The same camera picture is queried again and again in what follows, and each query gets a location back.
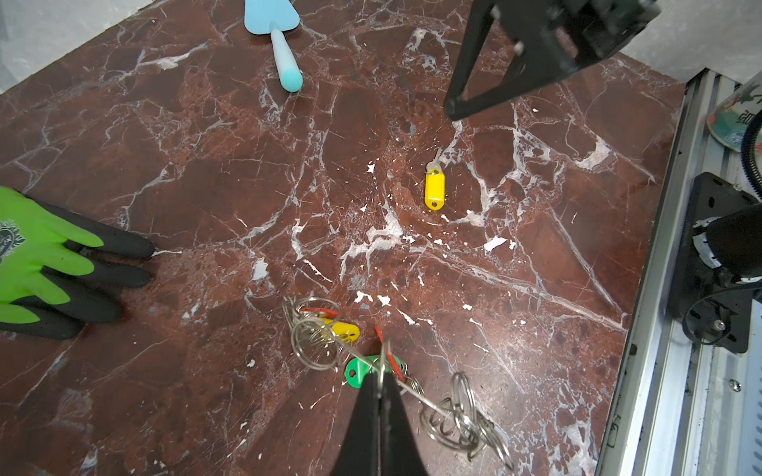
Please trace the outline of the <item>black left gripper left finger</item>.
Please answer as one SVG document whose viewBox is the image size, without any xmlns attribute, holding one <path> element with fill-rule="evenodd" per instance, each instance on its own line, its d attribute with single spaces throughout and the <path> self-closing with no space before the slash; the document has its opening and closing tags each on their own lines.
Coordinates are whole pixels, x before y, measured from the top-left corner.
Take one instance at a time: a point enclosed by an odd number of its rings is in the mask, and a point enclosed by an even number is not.
<svg viewBox="0 0 762 476">
<path fill-rule="evenodd" d="M 381 388 L 375 373 L 365 376 L 341 451 L 331 475 L 381 474 Z"/>
</svg>

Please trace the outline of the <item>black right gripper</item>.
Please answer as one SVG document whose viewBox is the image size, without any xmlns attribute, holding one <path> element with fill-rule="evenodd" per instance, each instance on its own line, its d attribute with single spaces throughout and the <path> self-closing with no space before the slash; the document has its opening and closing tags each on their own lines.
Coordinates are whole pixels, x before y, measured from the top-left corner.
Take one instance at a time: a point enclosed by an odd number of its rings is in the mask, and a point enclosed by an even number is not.
<svg viewBox="0 0 762 476">
<path fill-rule="evenodd" d="M 613 56 L 660 13 L 655 1 L 474 1 L 444 112 L 466 119 L 511 99 L 509 89 L 563 81 Z M 495 22 L 513 42 L 513 59 L 499 85 L 464 99 Z"/>
</svg>

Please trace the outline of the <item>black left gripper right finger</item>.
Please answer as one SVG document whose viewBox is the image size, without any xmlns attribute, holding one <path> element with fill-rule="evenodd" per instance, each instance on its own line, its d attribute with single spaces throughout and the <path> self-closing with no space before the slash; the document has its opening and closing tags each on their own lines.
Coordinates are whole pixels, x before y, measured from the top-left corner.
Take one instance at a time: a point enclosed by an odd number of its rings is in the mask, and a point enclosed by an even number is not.
<svg viewBox="0 0 762 476">
<path fill-rule="evenodd" d="M 380 474 L 428 475 L 402 402 L 397 379 L 390 372 L 384 373 L 380 387 Z"/>
</svg>

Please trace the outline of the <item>yellow key tag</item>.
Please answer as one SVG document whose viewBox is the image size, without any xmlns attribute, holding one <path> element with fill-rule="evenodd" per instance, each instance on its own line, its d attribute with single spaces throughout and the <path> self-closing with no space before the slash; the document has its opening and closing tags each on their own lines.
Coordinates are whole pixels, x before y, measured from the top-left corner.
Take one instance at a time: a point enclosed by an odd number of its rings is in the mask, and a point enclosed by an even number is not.
<svg viewBox="0 0 762 476">
<path fill-rule="evenodd" d="M 438 148 L 435 158 L 426 164 L 424 201 L 430 210 L 440 210 L 446 201 L 446 177 L 440 162 L 443 149 Z"/>
</svg>

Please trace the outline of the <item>metal keyring bunch with tags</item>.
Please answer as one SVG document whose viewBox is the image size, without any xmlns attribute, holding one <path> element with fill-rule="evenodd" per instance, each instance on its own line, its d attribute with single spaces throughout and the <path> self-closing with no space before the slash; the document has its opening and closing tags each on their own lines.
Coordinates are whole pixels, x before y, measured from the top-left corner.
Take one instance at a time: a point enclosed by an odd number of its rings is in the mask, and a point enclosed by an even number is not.
<svg viewBox="0 0 762 476">
<path fill-rule="evenodd" d="M 381 387 L 384 373 L 390 372 L 397 379 L 401 398 L 409 395 L 420 404 L 419 424 L 431 440 L 465 454 L 469 460 L 489 448 L 506 470 L 514 470 L 507 438 L 478 408 L 466 374 L 452 375 L 450 394 L 436 402 L 426 396 L 407 365 L 394 355 L 390 340 L 379 340 L 381 349 L 376 356 L 360 352 L 354 345 L 359 328 L 343 321 L 334 301 L 285 297 L 283 313 L 289 323 L 293 351 L 307 367 L 316 371 L 343 370 L 345 382 L 358 392 L 367 374 L 375 373 Z"/>
</svg>

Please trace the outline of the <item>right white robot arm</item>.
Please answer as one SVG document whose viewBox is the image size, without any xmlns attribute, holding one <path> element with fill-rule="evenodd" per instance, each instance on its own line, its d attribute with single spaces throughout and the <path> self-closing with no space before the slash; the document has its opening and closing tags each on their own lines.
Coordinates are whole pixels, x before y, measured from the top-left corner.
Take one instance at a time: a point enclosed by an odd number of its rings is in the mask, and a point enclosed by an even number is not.
<svg viewBox="0 0 762 476">
<path fill-rule="evenodd" d="M 612 57 L 656 18 L 654 1 L 476 1 L 444 99 L 452 121 L 468 118 Z M 464 97 L 493 24 L 512 41 L 514 57 L 499 85 Z M 749 305 L 761 290 L 761 112 L 748 83 L 708 117 L 718 142 L 740 154 L 753 194 L 711 173 L 691 188 L 667 311 L 699 345 L 747 351 Z"/>
</svg>

